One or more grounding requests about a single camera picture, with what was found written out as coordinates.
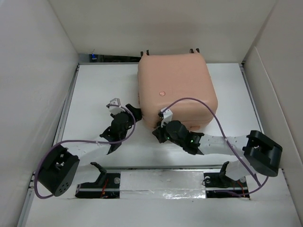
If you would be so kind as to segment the pink suitcase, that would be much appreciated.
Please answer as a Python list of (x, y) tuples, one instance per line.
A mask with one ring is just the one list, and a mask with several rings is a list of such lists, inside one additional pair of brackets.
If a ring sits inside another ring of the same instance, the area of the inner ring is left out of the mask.
[(138, 99), (145, 124), (155, 128), (168, 107), (172, 119), (196, 131), (213, 120), (218, 100), (204, 57), (198, 50), (174, 55), (143, 53), (138, 64)]

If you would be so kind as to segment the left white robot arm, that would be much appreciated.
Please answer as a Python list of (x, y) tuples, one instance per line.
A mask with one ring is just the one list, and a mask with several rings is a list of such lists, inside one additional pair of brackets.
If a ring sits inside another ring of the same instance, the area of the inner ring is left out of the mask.
[(97, 188), (104, 185), (106, 170), (96, 160), (116, 151), (132, 136), (136, 123), (142, 119), (141, 110), (130, 104), (125, 107), (108, 104), (107, 107), (113, 120), (97, 138), (63, 140), (42, 157), (34, 178), (38, 198), (59, 197), (82, 180)]

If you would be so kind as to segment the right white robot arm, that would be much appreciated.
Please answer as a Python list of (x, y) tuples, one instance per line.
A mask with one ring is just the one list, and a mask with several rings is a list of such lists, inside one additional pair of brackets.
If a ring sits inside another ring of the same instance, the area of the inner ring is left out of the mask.
[(251, 130), (237, 137), (212, 136), (189, 131), (180, 121), (170, 121), (160, 124), (152, 134), (159, 143), (170, 141), (191, 155), (235, 156), (236, 160), (225, 162), (219, 173), (219, 182), (224, 186), (248, 175), (278, 175), (283, 148), (260, 131)]

